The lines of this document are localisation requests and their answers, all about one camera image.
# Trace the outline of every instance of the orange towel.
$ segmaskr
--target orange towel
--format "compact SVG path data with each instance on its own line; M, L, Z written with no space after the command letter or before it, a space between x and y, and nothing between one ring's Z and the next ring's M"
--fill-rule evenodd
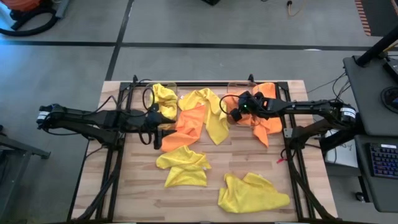
M253 88L252 94L256 94L260 91L264 97L276 98L275 84L273 83L263 83L257 85ZM232 95L240 95L243 91L238 93L227 93ZM228 112L232 109L238 107L237 97L226 97L224 102L228 105ZM253 133L257 136L260 141L268 147L268 137L267 134L279 133L282 131L282 123L280 118L269 118L268 120L264 118L254 118L250 114L242 114L242 119L238 121L238 124L252 125L254 126Z
M200 138L205 120L206 106L197 104L196 108L183 110L178 118L175 130L162 140L162 151L170 152L181 146L189 146Z

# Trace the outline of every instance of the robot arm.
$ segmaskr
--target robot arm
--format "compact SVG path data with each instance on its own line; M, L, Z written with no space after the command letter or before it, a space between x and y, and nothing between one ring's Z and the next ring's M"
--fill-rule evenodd
M160 149L162 138L174 133L174 130L159 130L160 124L171 124L174 120L168 119L157 110L159 106L154 104L145 113L139 110L110 110L110 111L82 111L53 104L41 106L36 123L39 129L48 132L49 129L64 128L83 135L86 138L95 138L102 145L112 147L120 133L147 133L149 144L152 141L152 133L155 136L154 148Z
M285 130L290 146L303 149L305 142L317 134L325 134L328 130L352 130L356 124L356 111L347 104L336 100L294 101L286 102L279 99L266 98L260 92L254 96L246 91L239 96L238 107L231 111L235 121L242 114L251 114L259 118L275 118L285 114L317 114L324 119L309 126L298 126Z

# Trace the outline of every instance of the wooden tabletop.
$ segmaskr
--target wooden tabletop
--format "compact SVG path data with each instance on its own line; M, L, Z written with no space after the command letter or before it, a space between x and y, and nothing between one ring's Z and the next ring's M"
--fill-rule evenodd
M287 81L292 100L307 100L304 82ZM117 98L120 82L104 82L99 104L108 96ZM177 95L182 96L192 90L206 88L178 87ZM226 93L226 87L210 87L217 95ZM136 88L132 108L142 107L143 88ZM115 109L110 102L105 110ZM296 115L297 125L313 123L311 115ZM315 140L308 143L318 144ZM90 142L87 153L99 148L96 141ZM124 147L122 171L119 180L118 196L114 210L115 222L274 222L297 221L290 175L286 162L277 164L284 148L282 133L269 135L266 148L252 133L250 127L234 126L229 129L229 137L219 146L214 145L205 128L201 138L189 146L195 152L205 152L212 166L206 171L207 187L176 186L164 188L169 170L158 169L155 160L162 151L155 150L153 144L143 145L137 134L128 134ZM321 150L306 147L303 150L310 188L320 203L337 216ZM92 154L85 161L72 218L81 215L93 201L101 186L106 149ZM248 172L261 174L271 181L275 188L290 196L290 205L270 211L233 214L227 213L217 205L220 187L225 187L223 177L232 172L243 178ZM302 191L300 200L305 213L306 205ZM108 211L109 197L105 198L104 215Z

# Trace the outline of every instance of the yellow towel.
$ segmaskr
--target yellow towel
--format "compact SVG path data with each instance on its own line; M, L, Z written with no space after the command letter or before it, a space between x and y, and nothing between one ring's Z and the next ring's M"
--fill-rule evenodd
M207 186L205 169L211 169L204 153L197 154L187 146L165 153L156 159L161 169L171 167L164 187L177 185Z
M206 105L205 120L206 130L213 142L218 145L228 137L228 122L226 114L220 110L220 98L214 94L209 88L195 90L185 95L178 101L181 110L190 110L197 104ZM226 104L221 103L224 111Z
M177 116L177 96L173 90L162 86L160 83L153 85L155 103L159 104L159 112L168 119Z
M290 203L288 195L278 193L274 186L260 175L249 172L240 180L233 174L225 174L224 180L228 188L220 189L218 205L227 212L259 212Z

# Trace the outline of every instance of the concrete floor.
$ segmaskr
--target concrete floor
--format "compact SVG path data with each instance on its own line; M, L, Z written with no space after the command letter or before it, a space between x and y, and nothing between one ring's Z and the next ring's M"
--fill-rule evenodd
M114 47L5 45L1 40L115 42L128 0L72 0L67 17L34 37L0 35L0 124L10 138L51 151L33 158L11 217L29 223L62 222L72 202L87 141L51 136L36 129L40 105L60 103L94 110ZM46 20L42 15L27 27ZM135 0L123 42L371 46L378 37L364 34L354 0L308 0L302 13L286 16L285 1L221 0L210 7L199 0ZM344 50L254 50L122 47L112 80L133 75L153 80L300 79L308 90L343 71L343 58L362 52ZM344 84L340 81L336 89ZM332 98L331 85L309 94ZM343 95L354 103L352 92ZM331 177L339 217L393 223L397 214L378 213L357 202L355 178Z

